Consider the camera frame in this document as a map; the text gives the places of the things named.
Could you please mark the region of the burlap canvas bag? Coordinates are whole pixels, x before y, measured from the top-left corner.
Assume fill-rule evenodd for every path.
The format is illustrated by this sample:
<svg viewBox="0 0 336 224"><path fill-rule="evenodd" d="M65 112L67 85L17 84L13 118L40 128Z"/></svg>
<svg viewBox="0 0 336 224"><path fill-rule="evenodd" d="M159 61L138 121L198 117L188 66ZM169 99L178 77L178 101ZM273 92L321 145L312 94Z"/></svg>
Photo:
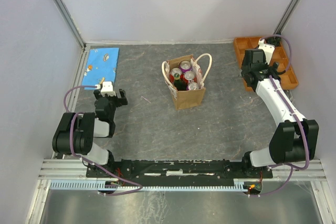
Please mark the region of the burlap canvas bag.
<svg viewBox="0 0 336 224"><path fill-rule="evenodd" d="M204 74L198 64L203 57L208 58L208 67ZM176 110L192 108L202 103L206 91L205 79L212 61L212 56L205 53L196 59L187 55L162 62L164 81L170 90Z"/></svg>

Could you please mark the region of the green glass bottle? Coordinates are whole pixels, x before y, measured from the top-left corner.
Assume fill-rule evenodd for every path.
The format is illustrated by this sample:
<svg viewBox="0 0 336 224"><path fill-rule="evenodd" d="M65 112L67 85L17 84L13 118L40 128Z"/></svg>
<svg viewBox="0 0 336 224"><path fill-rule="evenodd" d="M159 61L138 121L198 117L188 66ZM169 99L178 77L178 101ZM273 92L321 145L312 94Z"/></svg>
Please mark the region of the green glass bottle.
<svg viewBox="0 0 336 224"><path fill-rule="evenodd" d="M173 84L178 91L186 91L186 83L181 79L181 75L179 73L174 74Z"/></svg>

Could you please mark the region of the purple Fanta can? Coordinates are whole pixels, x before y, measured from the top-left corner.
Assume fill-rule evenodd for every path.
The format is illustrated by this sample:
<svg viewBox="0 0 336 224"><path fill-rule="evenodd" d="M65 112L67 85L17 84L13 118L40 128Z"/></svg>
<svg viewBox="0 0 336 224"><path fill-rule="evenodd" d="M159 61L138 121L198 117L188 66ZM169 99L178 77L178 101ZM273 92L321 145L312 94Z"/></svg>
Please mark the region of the purple Fanta can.
<svg viewBox="0 0 336 224"><path fill-rule="evenodd" d="M183 73L188 72L188 71L192 71L192 64L191 64L190 61L187 61L187 60L181 61L180 64L179 64L179 69Z"/></svg>
<svg viewBox="0 0 336 224"><path fill-rule="evenodd" d="M199 90L199 85L197 82L189 82L187 84L187 90L190 91L190 90Z"/></svg>

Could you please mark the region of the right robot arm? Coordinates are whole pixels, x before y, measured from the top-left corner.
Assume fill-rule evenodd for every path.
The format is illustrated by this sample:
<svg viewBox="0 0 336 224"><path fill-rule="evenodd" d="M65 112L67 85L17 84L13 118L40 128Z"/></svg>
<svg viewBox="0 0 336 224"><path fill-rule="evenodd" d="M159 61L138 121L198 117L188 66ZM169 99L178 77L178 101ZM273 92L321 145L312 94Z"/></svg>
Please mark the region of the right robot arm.
<svg viewBox="0 0 336 224"><path fill-rule="evenodd" d="M242 162L241 172L246 177L254 177L264 166L288 165L305 170L316 151L319 125L316 120L306 119L286 96L277 68L278 63L267 63L262 49L245 51L241 75L263 100L277 127L268 147L250 152L249 159Z"/></svg>

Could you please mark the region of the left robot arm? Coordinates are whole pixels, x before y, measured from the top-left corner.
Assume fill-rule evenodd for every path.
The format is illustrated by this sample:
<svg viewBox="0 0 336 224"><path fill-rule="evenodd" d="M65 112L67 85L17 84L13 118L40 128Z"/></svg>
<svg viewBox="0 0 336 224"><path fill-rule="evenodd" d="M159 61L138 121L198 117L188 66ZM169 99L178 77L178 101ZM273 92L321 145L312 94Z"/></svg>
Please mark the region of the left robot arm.
<svg viewBox="0 0 336 224"><path fill-rule="evenodd" d="M120 96L101 95L94 91L95 111L86 112L74 118L75 113L63 114L53 137L54 152L62 155L76 154L90 164L97 164L98 171L105 177L112 176L116 164L111 151L99 147L94 138L111 138L116 125L114 115L116 108L128 105L125 91L119 90Z"/></svg>

